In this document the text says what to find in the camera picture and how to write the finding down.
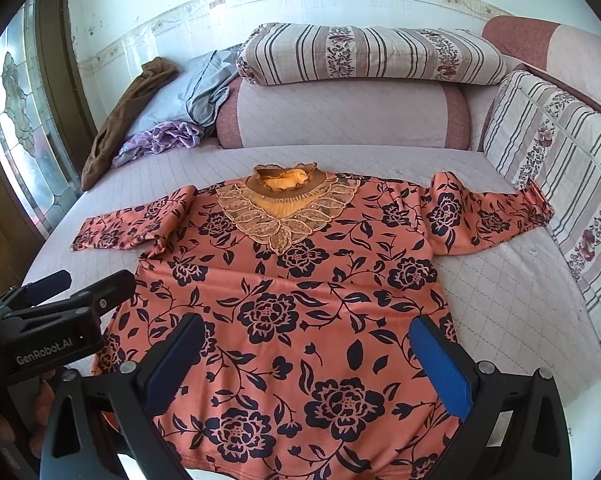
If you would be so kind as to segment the person's left hand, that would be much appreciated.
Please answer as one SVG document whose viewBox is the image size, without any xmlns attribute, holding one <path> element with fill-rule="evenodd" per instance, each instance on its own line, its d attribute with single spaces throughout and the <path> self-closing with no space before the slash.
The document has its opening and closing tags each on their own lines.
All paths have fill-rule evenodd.
<svg viewBox="0 0 601 480">
<path fill-rule="evenodd" d="M 55 398 L 55 393 L 49 384 L 49 380 L 55 375 L 56 370 L 43 373 L 38 380 L 38 393 L 35 400 L 32 401 L 32 416 L 34 416 L 37 427 L 32 433 L 29 441 L 30 452 L 33 456 L 39 458 L 48 426 L 52 403 Z M 15 432 L 10 426 L 10 423 L 0 415 L 0 444 L 14 443 L 16 439 Z"/>
</svg>

